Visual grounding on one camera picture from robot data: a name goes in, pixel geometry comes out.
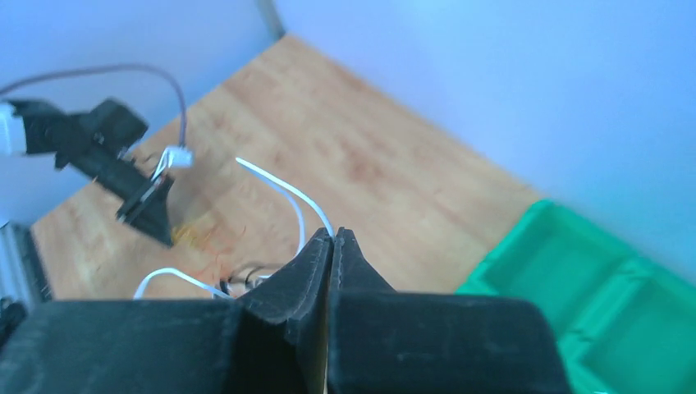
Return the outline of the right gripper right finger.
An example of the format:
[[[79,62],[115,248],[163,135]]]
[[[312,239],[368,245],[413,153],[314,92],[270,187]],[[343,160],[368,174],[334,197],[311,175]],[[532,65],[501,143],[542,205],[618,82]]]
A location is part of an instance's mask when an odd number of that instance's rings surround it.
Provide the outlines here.
[[[515,298],[399,292],[335,236],[328,292],[331,393],[568,393],[554,333]]]

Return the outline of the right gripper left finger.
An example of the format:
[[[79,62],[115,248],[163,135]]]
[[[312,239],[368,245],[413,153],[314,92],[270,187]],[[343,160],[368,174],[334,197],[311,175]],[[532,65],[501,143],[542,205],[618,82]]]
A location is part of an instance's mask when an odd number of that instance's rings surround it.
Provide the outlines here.
[[[333,239],[236,300],[52,301],[1,348],[4,393],[320,393]]]

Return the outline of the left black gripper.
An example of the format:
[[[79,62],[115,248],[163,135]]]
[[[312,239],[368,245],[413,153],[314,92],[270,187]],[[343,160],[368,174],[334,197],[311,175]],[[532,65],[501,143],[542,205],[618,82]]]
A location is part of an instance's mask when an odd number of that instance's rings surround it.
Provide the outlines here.
[[[147,123],[126,105],[106,99],[87,112],[65,112],[44,100],[7,102],[7,152],[54,155],[54,167],[67,165],[90,177],[138,177],[116,195],[122,199],[118,222],[173,246],[167,197],[174,179],[143,177],[125,152],[147,131]]]

